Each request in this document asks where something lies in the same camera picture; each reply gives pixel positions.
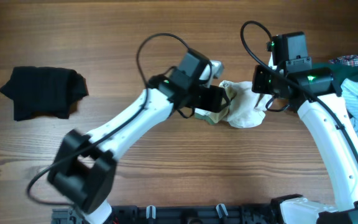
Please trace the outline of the white beige garment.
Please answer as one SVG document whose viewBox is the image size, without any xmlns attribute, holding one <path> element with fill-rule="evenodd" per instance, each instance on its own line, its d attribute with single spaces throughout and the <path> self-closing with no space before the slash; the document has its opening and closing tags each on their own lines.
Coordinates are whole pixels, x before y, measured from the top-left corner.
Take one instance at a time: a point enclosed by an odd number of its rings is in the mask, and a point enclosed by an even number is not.
<svg viewBox="0 0 358 224">
<path fill-rule="evenodd" d="M 225 89 L 231 104 L 219 113 L 195 109 L 195 118 L 217 124 L 228 122 L 234 128 L 253 128 L 262 123 L 265 118 L 266 104 L 272 95 L 254 93 L 252 82 L 231 82 L 223 80 L 219 87 Z"/>
</svg>

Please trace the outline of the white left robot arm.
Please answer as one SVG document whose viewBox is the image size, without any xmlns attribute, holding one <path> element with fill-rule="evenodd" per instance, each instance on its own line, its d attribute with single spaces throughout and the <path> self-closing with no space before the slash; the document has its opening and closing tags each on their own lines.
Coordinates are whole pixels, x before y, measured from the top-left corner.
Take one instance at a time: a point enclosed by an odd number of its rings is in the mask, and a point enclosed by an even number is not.
<svg viewBox="0 0 358 224">
<path fill-rule="evenodd" d="M 223 88 L 211 84 L 224 66 L 189 49 L 179 66 L 150 78 L 138 99 L 86 134 L 72 130 L 59 147 L 47 180 L 73 202 L 78 223 L 115 223 L 107 201 L 120 158 L 148 130 L 182 108 L 219 112 Z"/>
</svg>

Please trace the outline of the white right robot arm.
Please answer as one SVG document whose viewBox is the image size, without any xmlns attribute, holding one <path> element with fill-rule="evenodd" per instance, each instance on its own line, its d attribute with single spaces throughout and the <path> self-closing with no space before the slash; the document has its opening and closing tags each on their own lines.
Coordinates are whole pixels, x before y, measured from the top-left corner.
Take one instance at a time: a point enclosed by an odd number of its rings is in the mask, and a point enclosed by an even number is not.
<svg viewBox="0 0 358 224">
<path fill-rule="evenodd" d="M 335 204 L 301 195 L 278 200 L 281 223 L 358 223 L 358 138 L 330 68 L 313 68 L 303 32 L 276 35 L 268 65 L 255 68 L 252 90 L 287 99 L 311 133 L 331 179 Z"/>
</svg>

